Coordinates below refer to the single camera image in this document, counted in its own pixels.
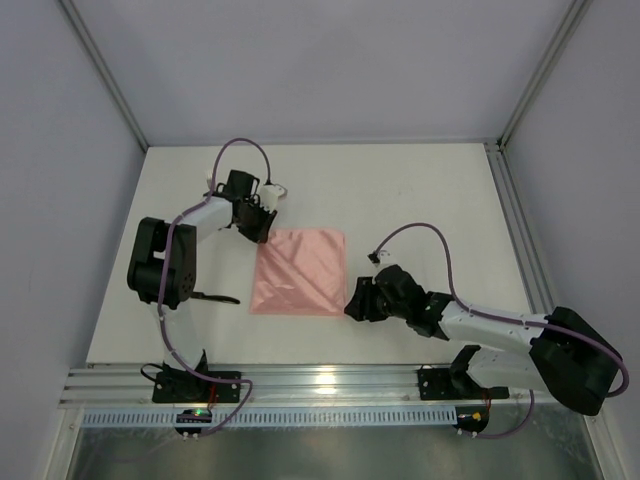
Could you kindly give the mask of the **pink cloth napkin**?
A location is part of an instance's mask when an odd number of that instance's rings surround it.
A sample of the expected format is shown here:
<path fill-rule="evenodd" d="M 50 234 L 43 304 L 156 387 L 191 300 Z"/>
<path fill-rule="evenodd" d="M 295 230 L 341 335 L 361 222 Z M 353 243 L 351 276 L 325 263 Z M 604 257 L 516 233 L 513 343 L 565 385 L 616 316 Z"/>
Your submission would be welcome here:
<path fill-rule="evenodd" d="M 339 230 L 273 230 L 257 250 L 249 311 L 341 316 L 347 295 L 346 265 L 346 238 Z"/>

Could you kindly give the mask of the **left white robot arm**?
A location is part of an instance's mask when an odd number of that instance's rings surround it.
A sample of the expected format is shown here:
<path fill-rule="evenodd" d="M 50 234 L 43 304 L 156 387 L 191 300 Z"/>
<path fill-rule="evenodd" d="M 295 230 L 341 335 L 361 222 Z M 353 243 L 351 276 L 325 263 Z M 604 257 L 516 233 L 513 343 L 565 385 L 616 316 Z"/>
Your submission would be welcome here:
<path fill-rule="evenodd" d="M 234 228 L 254 244 L 264 244 L 286 197 L 285 187 L 233 170 L 172 222 L 145 217 L 138 224 L 127 285 L 155 310 L 163 367 L 171 374 L 210 380 L 206 351 L 198 339 L 190 301 L 197 280 L 198 246 L 212 235 Z"/>

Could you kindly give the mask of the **right small controller board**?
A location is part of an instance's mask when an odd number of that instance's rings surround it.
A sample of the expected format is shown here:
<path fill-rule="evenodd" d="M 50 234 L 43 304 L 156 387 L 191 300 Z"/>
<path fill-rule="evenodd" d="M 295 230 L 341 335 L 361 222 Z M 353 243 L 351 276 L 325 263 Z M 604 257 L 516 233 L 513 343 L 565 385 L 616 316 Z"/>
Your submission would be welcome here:
<path fill-rule="evenodd" d="M 481 438 L 489 419 L 489 410 L 486 406 L 459 406 L 455 408 L 453 428 L 457 435 L 465 435 L 473 439 Z"/>

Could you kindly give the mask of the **small controller board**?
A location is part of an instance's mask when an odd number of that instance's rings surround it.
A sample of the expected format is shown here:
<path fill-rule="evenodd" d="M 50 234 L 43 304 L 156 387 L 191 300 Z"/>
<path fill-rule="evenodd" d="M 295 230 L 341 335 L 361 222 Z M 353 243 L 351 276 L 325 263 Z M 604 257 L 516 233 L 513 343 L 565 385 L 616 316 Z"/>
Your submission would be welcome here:
<path fill-rule="evenodd" d="M 459 406 L 455 408 L 453 428 L 457 435 L 465 435 L 473 439 L 481 438 L 489 419 L 489 410 L 486 406 Z"/>
<path fill-rule="evenodd" d="M 212 413 L 208 409 L 196 408 L 182 411 L 176 416 L 175 431 L 183 440 L 198 439 L 212 423 Z"/>

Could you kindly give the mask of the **left small controller board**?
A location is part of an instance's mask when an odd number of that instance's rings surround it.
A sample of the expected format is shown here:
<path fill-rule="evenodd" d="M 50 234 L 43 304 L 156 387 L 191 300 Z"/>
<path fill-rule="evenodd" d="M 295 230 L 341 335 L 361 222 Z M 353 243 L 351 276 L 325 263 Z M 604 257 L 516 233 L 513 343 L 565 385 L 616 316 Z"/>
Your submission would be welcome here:
<path fill-rule="evenodd" d="M 212 423 L 212 413 L 208 409 L 196 408 L 182 411 L 176 416 L 175 431 L 183 440 L 198 439 Z"/>

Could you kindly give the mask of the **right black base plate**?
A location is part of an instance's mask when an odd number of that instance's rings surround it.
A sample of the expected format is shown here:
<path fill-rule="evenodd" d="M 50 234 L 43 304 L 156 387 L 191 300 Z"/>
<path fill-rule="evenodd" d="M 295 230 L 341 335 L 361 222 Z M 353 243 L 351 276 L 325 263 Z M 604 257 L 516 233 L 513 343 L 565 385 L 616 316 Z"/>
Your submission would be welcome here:
<path fill-rule="evenodd" d="M 449 367 L 423 366 L 416 371 L 420 399 L 423 401 L 508 399 L 507 387 L 481 387 L 466 373 Z"/>

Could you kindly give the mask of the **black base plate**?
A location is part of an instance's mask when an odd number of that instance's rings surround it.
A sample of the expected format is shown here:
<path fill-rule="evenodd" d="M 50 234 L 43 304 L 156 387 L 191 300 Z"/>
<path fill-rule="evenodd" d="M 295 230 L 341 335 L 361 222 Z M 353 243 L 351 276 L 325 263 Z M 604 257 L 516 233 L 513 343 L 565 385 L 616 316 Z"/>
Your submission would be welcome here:
<path fill-rule="evenodd" d="M 196 371 L 216 378 L 218 382 L 200 379 L 166 364 L 147 363 L 140 368 L 140 374 L 154 385 L 152 402 L 156 404 L 237 404 L 240 401 L 240 371 L 210 371 L 205 360 L 200 362 Z"/>
<path fill-rule="evenodd" d="M 508 399 L 507 387 L 481 387 L 466 373 L 449 367 L 423 366 L 416 371 L 420 399 L 423 401 Z"/>

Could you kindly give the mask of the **black handled knife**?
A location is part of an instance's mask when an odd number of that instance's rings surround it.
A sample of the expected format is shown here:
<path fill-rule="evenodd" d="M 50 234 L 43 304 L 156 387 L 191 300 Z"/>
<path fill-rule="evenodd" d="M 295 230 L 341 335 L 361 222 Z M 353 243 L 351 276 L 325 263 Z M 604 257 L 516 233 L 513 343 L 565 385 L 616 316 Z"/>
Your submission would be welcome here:
<path fill-rule="evenodd" d="M 225 295 L 211 295 L 211 294 L 206 294 L 203 292 L 197 292 L 194 291 L 191 296 L 191 299 L 195 299 L 195 300 L 202 300 L 202 301 L 209 301 L 209 302 L 218 302 L 218 303 L 223 303 L 223 304 L 232 304 L 232 305 L 240 305 L 241 302 L 234 298 L 234 297 L 230 297 L 230 296 L 225 296 Z"/>

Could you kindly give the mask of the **right side aluminium rail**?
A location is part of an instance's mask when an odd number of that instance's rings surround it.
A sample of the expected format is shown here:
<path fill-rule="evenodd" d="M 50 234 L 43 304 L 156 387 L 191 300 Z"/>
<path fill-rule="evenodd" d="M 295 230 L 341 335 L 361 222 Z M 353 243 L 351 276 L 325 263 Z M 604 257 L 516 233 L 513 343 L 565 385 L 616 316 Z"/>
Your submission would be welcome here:
<path fill-rule="evenodd" d="M 525 204 L 508 165 L 508 158 L 497 142 L 485 143 L 484 150 L 505 217 L 511 245 L 533 313 L 551 313 L 556 306 L 553 287 L 536 245 Z"/>

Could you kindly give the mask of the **aluminium rail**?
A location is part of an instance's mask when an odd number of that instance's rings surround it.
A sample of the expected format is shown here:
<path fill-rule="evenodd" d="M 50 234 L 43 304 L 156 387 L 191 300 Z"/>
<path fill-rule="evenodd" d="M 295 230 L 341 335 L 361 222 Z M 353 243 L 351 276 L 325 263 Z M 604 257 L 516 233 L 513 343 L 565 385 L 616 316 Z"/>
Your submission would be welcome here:
<path fill-rule="evenodd" d="M 525 204 L 508 165 L 508 158 L 497 142 L 485 143 L 484 150 L 505 217 L 511 245 L 533 313 L 551 313 L 556 306 L 553 287 L 536 245 Z"/>
<path fill-rule="evenodd" d="M 418 377 L 426 365 L 415 364 L 213 364 L 214 371 L 238 371 L 253 383 L 250 407 L 329 407 L 393 405 L 525 406 L 525 389 L 511 388 L 509 396 L 479 394 L 474 399 L 421 397 L 430 385 Z M 61 408 L 118 408 L 152 405 L 152 383 L 138 364 L 96 364 L 69 371 L 58 406 Z"/>

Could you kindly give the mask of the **front aluminium rail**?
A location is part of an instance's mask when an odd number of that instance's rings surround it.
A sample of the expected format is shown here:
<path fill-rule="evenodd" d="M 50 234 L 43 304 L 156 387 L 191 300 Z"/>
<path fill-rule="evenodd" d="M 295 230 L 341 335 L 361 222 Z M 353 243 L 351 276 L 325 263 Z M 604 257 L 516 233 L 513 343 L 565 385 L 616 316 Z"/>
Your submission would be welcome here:
<path fill-rule="evenodd" d="M 479 394 L 474 399 L 421 397 L 430 385 L 418 377 L 426 365 L 415 364 L 213 364 L 214 371 L 238 371 L 253 383 L 250 407 L 329 407 L 393 405 L 525 406 L 525 389 L 511 388 L 509 396 Z M 152 383 L 138 364 L 96 364 L 69 371 L 58 406 L 61 408 L 118 408 L 152 405 Z"/>

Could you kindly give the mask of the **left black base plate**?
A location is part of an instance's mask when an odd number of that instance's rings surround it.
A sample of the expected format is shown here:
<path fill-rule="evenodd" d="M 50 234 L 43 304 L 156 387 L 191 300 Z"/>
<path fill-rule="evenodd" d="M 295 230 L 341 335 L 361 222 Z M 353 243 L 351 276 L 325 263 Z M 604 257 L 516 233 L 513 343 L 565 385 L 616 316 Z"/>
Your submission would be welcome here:
<path fill-rule="evenodd" d="M 240 401 L 240 371 L 210 371 L 205 360 L 200 362 L 196 371 L 216 378 L 218 382 L 200 379 L 166 364 L 147 363 L 140 368 L 140 374 L 154 385 L 152 402 L 156 404 L 237 404 Z"/>

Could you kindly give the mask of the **left corner aluminium post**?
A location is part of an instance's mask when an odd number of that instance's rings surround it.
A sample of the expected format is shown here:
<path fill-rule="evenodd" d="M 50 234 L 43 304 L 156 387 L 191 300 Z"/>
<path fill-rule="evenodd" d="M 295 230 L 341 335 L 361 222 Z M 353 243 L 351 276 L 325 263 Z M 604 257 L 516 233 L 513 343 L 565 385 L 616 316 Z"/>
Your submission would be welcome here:
<path fill-rule="evenodd" d="M 126 100 L 120 85 L 114 77 L 80 10 L 72 0 L 57 0 L 56 4 L 60 8 L 74 36 L 80 42 L 82 49 L 129 132 L 136 140 L 139 148 L 146 153 L 150 147 L 150 143 L 143 133 L 129 102 Z"/>

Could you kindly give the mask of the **corner aluminium post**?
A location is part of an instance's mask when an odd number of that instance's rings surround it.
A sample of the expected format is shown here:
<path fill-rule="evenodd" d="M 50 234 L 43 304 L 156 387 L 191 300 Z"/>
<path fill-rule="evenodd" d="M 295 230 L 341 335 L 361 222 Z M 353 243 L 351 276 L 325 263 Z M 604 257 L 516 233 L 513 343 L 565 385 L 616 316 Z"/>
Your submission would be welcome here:
<path fill-rule="evenodd" d="M 120 85 L 114 77 L 80 10 L 72 0 L 57 0 L 56 4 L 60 8 L 74 36 L 80 42 L 82 49 L 129 132 L 136 140 L 139 148 L 146 153 L 150 147 L 150 143 L 143 133 L 129 102 L 126 100 Z"/>
<path fill-rule="evenodd" d="M 573 0 L 569 3 L 497 141 L 501 150 L 513 139 L 591 5 L 591 0 Z"/>

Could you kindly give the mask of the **right corner aluminium post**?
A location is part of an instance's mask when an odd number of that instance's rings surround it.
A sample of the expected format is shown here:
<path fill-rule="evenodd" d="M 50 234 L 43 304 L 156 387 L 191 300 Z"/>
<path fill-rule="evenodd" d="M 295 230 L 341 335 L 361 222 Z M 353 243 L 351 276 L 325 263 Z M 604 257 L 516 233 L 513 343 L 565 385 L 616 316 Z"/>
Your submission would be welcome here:
<path fill-rule="evenodd" d="M 497 141 L 501 150 L 513 139 L 591 5 L 591 0 L 573 0 L 569 3 Z"/>

